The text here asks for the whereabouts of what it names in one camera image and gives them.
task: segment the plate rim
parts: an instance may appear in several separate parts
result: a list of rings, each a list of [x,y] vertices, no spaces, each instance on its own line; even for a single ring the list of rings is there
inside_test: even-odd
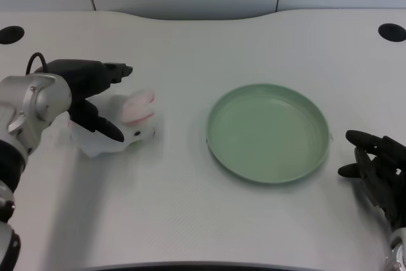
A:
[[[215,151],[213,150],[212,145],[211,145],[211,139],[210,139],[210,137],[209,137],[209,123],[210,123],[210,120],[211,120],[211,118],[212,118],[212,116],[213,116],[213,111],[214,111],[214,109],[215,109],[228,95],[232,95],[235,91],[238,91],[238,90],[244,89],[244,88],[248,88],[248,87],[255,87],[255,86],[271,86],[271,87],[279,87],[279,88],[282,88],[282,89],[287,89],[287,90],[289,90],[289,91],[291,91],[291,92],[293,92],[293,93],[295,93],[295,94],[297,94],[297,95],[303,97],[304,99],[308,100],[308,101],[320,112],[320,114],[321,114],[321,116],[322,116],[322,119],[323,119],[323,121],[324,121],[324,123],[325,123],[325,126],[326,126],[326,128],[327,128],[327,145],[326,145],[325,148],[324,148],[323,156],[317,161],[316,165],[311,166],[311,167],[310,167],[310,170],[304,172],[302,175],[299,175],[299,176],[297,176],[297,177],[295,177],[295,178],[280,180],[280,181],[277,181],[277,182],[275,182],[275,181],[264,182],[264,181],[260,181],[260,180],[255,180],[255,179],[246,177],[246,176],[244,176],[244,175],[242,175],[242,174],[240,174],[240,173],[237,173],[236,171],[230,169],[230,168],[216,155]],[[209,115],[208,115],[207,120],[206,120],[206,142],[207,142],[207,146],[209,147],[210,152],[213,154],[213,156],[216,158],[216,160],[217,160],[224,168],[226,168],[228,171],[232,172],[233,174],[235,174],[235,175],[237,175],[237,176],[239,176],[239,177],[241,177],[241,178],[244,178],[244,179],[246,179],[246,180],[249,180],[249,181],[251,181],[251,182],[256,182],[256,183],[261,183],[261,184],[267,184],[267,185],[270,184],[270,185],[271,185],[271,184],[283,184],[283,183],[293,182],[293,181],[299,180],[299,179],[301,179],[301,178],[303,178],[303,177],[305,177],[305,176],[311,174],[312,172],[316,171],[316,170],[321,166],[321,164],[326,160],[326,158],[327,158],[327,156],[328,156],[328,154],[329,154],[329,151],[330,151],[330,142],[331,142],[331,132],[330,132],[329,123],[328,123],[327,119],[325,118],[324,113],[323,113],[323,112],[320,110],[320,108],[319,108],[312,100],[310,100],[307,96],[305,96],[305,95],[301,94],[300,92],[298,92],[298,91],[296,91],[296,90],[293,90],[293,89],[291,89],[291,88],[289,88],[289,87],[287,87],[287,86],[282,86],[282,85],[272,84],[272,83],[253,83],[253,84],[243,85],[243,86],[239,86],[239,87],[237,87],[237,88],[234,88],[233,90],[230,90],[230,91],[226,92],[224,95],[222,95],[219,99],[216,100],[216,103],[214,103],[214,105],[211,107],[210,112],[209,112]]]

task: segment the black cable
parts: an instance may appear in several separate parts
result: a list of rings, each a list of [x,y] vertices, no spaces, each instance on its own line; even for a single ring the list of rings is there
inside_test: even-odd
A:
[[[25,71],[25,75],[30,74],[32,62],[36,59],[37,56],[39,57],[43,65],[43,72],[48,73],[48,65],[45,62],[44,55],[42,55],[40,52],[35,52],[33,55],[31,55],[30,60],[28,61],[28,66],[27,70]]]

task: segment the plush toy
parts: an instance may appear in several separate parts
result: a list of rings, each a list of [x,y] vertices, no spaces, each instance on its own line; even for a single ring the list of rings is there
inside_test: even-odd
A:
[[[124,135],[124,142],[118,142],[101,134],[84,129],[70,121],[72,139],[89,157],[102,152],[122,152],[126,147],[139,140],[155,136],[154,110],[150,104],[154,100],[154,91],[143,89],[131,96],[94,96],[89,101],[99,110],[99,115],[115,124]]]

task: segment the white bunny toy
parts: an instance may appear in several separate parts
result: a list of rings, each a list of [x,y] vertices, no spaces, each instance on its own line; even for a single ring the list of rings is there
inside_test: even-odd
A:
[[[150,104],[155,98],[154,91],[143,89],[131,96],[94,96],[89,101],[99,110],[99,115],[116,125],[124,135],[124,142],[118,142],[101,134],[86,130],[70,121],[72,138],[90,158],[102,152],[122,152],[139,140],[155,136],[154,111]]]

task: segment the green plate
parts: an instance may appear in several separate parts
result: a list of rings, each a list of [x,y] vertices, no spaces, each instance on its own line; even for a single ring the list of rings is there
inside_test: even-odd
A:
[[[311,173],[329,148],[329,127],[317,106],[272,84],[244,86],[223,96],[209,115],[206,137],[222,165],[261,183]]]

